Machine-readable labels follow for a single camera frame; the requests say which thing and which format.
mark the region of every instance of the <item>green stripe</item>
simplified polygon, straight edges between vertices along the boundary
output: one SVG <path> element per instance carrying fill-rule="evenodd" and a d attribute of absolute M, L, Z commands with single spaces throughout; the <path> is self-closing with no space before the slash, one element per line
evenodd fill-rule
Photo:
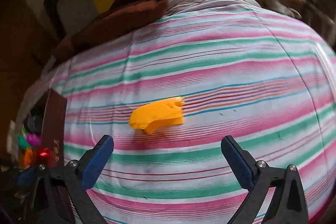
<path fill-rule="evenodd" d="M 282 41 L 282 42 L 295 42 L 292 39 L 285 39 L 285 38 L 284 39 L 280 38 L 278 40 Z M 257 37 L 257 38 L 248 38 L 248 39 L 244 39 L 244 38 L 223 39 L 223 40 L 219 40 L 219 41 L 217 40 L 217 41 L 210 41 L 210 42 L 204 42 L 204 43 L 195 43 L 195 44 L 189 43 L 187 45 L 176 45 L 176 46 L 164 48 L 164 49 L 159 50 L 159 51 L 153 51 L 153 52 L 149 52 L 149 53 L 146 53 L 146 54 L 142 54 L 142 55 L 139 55 L 139 56 L 129 56 L 126 59 L 123 59 L 123 60 L 111 62 L 111 63 L 108 63 L 106 65 L 102 65 L 102 66 L 99 66 L 97 68 L 87 70 L 87 71 L 84 71 L 84 72 L 79 72 L 79 73 L 76 73 L 76 74 L 72 75 L 71 77 L 69 77 L 68 80 L 83 77 L 85 75 L 89 75 L 89 74 L 99 72 L 99 71 L 103 71 L 103 70 L 107 70 L 107 69 L 113 69 L 113 68 L 116 68 L 118 66 L 123 66 L 124 67 L 126 65 L 126 62 L 145 61 L 146 59 L 150 59 L 150 58 L 153 58 L 153 57 L 158 58 L 160 55 L 164 55 L 166 53 L 187 52 L 191 48 L 193 49 L 193 51 L 195 51 L 195 53 L 197 53 L 197 52 L 201 51 L 201 49 L 203 49 L 203 48 L 209 49 L 209 47 L 220 46 L 224 42 L 225 42 L 226 45 L 228 45 L 230 43 L 236 45 L 237 43 L 245 44 L 245 43 L 255 43 L 255 42 L 264 42 L 264 41 L 270 42 L 270 41 L 275 41 L 275 40 L 274 40 L 273 36 L 270 36 L 270 37 Z M 315 44 L 315 42 L 312 42 L 312 41 L 309 41 L 309 40 L 306 40 L 306 41 L 300 40 L 298 42 L 300 42 L 300 43 L 309 42 L 310 44 Z"/>
<path fill-rule="evenodd" d="M 315 56 L 312 52 L 302 52 L 302 53 L 295 53 L 291 54 L 291 57 L 294 56 Z M 62 91 L 62 95 L 67 95 L 73 92 L 83 91 L 83 90 L 90 90 L 99 86 L 109 86 L 109 85 L 115 85 L 120 83 L 121 81 L 135 81 L 139 80 L 144 77 L 153 77 L 153 76 L 159 76 L 166 73 L 173 73 L 173 72 L 179 72 L 182 70 L 191 70 L 193 68 L 204 68 L 208 66 L 214 66 L 214 65 L 222 65 L 226 63 L 233 63 L 237 61 L 241 61 L 244 59 L 271 59 L 271 58 L 280 58 L 280 57 L 288 57 L 287 53 L 285 52 L 278 52 L 278 53 L 264 53 L 264 52 L 250 52 L 246 54 L 242 54 L 240 56 L 231 56 L 231 57 L 223 57 L 223 58 L 213 58 L 209 60 L 199 60 L 194 62 L 188 62 L 181 65 L 175 65 L 171 67 L 162 67 L 157 68 L 153 70 L 145 70 L 142 72 L 135 72 L 128 74 L 122 74 L 116 78 L 111 78 L 107 80 L 100 80 L 94 83 L 91 83 L 89 85 L 82 85 L 73 87 L 71 89 L 66 89 Z"/>
<path fill-rule="evenodd" d="M 214 196 L 240 190 L 241 187 L 237 181 L 212 187 L 190 188 L 190 189 L 134 189 L 125 186 L 119 186 L 112 183 L 100 182 L 95 187 L 110 193 L 134 198 L 158 198 L 158 199 L 179 199 L 179 198 L 202 198 Z"/>
<path fill-rule="evenodd" d="M 335 111 L 336 104 L 333 103 L 329 107 L 324 108 L 318 112 L 318 119 L 322 121 L 325 119 L 331 111 Z M 261 136 L 255 139 L 246 140 L 239 142 L 239 145 L 244 150 L 255 149 L 258 146 L 267 145 L 270 142 L 278 141 L 280 136 L 285 138 L 290 138 L 298 132 L 309 128 L 317 123 L 317 118 L 315 113 L 311 117 L 289 126 L 288 128 L 273 132 L 266 136 Z M 85 149 L 73 147 L 69 144 L 64 144 L 64 149 L 66 152 L 70 152 L 81 157 L 85 153 Z M 222 158 L 220 147 L 191 151 L 191 152 L 178 152 L 178 153 L 163 153 L 163 154 L 151 154 L 151 155 L 120 155 L 112 154 L 109 159 L 111 163 L 118 163 L 123 165 L 141 165 L 141 166 L 153 166 L 153 165 L 184 165 L 192 164 L 198 162 L 208 162 L 210 160 L 217 160 Z"/>
<path fill-rule="evenodd" d="M 333 130 L 333 133 L 330 134 L 326 139 L 326 143 L 330 143 L 334 140 L 336 136 L 336 129 Z M 278 168 L 286 168 L 289 164 L 294 165 L 300 165 L 307 159 L 313 157 L 316 155 L 320 150 L 323 149 L 323 146 L 321 143 L 318 143 L 313 148 L 311 148 L 309 151 L 305 152 L 302 155 L 295 155 L 295 153 L 292 153 L 291 158 L 287 158 L 286 162 L 283 162 L 280 165 L 274 166 Z M 230 193 L 233 191 L 240 190 L 241 187 L 239 183 L 234 180 L 231 182 L 226 182 L 222 185 L 214 185 L 210 187 L 202 187 L 202 188 L 185 188 L 185 189 L 140 189 L 140 188 L 131 188 L 131 187 L 125 187 L 116 185 L 113 183 L 108 182 L 101 182 L 98 181 L 95 184 L 95 187 L 98 189 L 114 193 L 114 194 L 120 194 L 124 196 L 131 196 L 134 198 L 156 198 L 156 199 L 181 199 L 181 198 L 202 198 L 207 196 L 215 196 L 219 194 L 225 194 Z"/>

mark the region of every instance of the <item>pink stripe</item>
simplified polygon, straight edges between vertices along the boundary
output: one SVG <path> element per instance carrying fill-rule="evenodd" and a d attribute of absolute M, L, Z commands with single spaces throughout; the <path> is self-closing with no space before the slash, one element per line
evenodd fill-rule
<path fill-rule="evenodd" d="M 319 64 L 318 59 L 315 57 L 304 57 L 297 59 L 296 62 L 299 63 L 309 63 L 309 65 L 312 65 L 311 62 L 314 64 Z M 278 70 L 279 68 L 284 68 L 284 66 L 290 66 L 289 69 L 293 70 L 293 64 L 292 61 L 288 58 L 286 59 L 280 59 L 280 60 L 269 60 L 267 62 L 265 61 L 241 61 L 234 64 L 228 64 L 223 65 L 222 67 L 218 68 L 206 68 L 206 69 L 198 69 L 195 71 L 188 71 L 183 73 L 177 73 L 176 75 L 169 75 L 169 76 L 162 76 L 159 78 L 160 84 L 162 89 L 167 88 L 167 86 L 172 86 L 176 82 L 181 82 L 186 77 L 191 76 L 199 76 L 200 80 L 206 81 L 211 77 L 212 73 L 216 73 L 217 75 L 225 75 L 230 73 L 236 73 L 238 71 L 243 71 L 245 69 L 250 69 L 251 67 L 253 70 L 258 71 L 258 74 L 261 74 L 264 71 L 270 71 L 272 69 Z M 109 87 L 96 87 L 94 90 L 84 90 L 81 92 L 75 92 L 67 95 L 68 98 L 68 104 L 71 100 L 83 100 L 85 101 L 85 97 L 87 96 L 100 96 L 103 97 L 105 95 L 111 95 L 112 92 L 134 92 L 134 90 L 137 89 L 137 87 L 141 86 L 143 91 L 146 91 L 149 87 L 152 85 L 157 85 L 158 79 L 141 79 L 138 80 L 135 83 L 129 83 L 129 84 L 118 84 L 115 86 L 109 86 Z"/>
<path fill-rule="evenodd" d="M 323 96 L 316 105 L 317 109 L 333 102 L 332 96 Z M 282 108 L 282 113 L 279 113 L 277 119 L 269 119 L 269 114 L 266 113 L 263 116 L 254 117 L 253 120 L 249 120 L 249 124 L 242 127 L 240 122 L 233 121 L 232 123 L 224 123 L 218 125 L 211 130 L 204 129 L 203 135 L 200 136 L 184 136 L 180 140 L 171 140 L 172 133 L 166 134 L 165 132 L 156 133 L 153 135 L 143 135 L 140 139 L 134 138 L 125 140 L 119 136 L 113 136 L 115 142 L 115 148 L 119 150 L 148 150 L 148 149 L 161 149 L 171 147 L 189 147 L 195 145 L 209 144 L 219 142 L 223 136 L 232 135 L 233 137 L 241 137 L 252 134 L 254 132 L 260 132 L 269 128 L 274 128 L 281 124 L 294 121 L 304 115 L 315 112 L 315 109 L 311 102 L 302 102 L 299 107 L 289 111 L 288 108 Z M 77 143 L 80 145 L 94 145 L 91 138 L 78 135 L 74 132 L 65 133 L 65 140 L 67 142 Z"/>

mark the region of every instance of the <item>colorful yarn ball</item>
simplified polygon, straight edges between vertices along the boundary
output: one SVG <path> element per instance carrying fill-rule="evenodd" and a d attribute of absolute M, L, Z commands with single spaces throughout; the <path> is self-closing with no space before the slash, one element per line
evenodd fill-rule
<path fill-rule="evenodd" d="M 34 147 L 41 146 L 41 140 L 34 133 L 27 133 L 26 140 L 27 140 L 27 143 L 29 143 L 31 146 L 34 146 Z"/>

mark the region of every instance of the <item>striped bedspread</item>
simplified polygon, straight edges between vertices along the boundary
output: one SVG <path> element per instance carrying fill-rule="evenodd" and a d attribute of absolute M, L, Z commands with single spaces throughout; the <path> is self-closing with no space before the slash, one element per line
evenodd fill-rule
<path fill-rule="evenodd" d="M 226 223 L 247 192 L 221 153 L 225 135 L 270 166 L 295 164 L 312 219 L 336 178 L 336 104 L 316 45 L 336 64 L 307 25 L 218 0 L 74 57 L 26 97 L 51 86 L 68 98 L 65 162 L 113 137 L 87 191 L 108 223 Z M 183 125 L 152 135 L 128 125 L 137 107 L 173 96 L 185 98 Z"/>

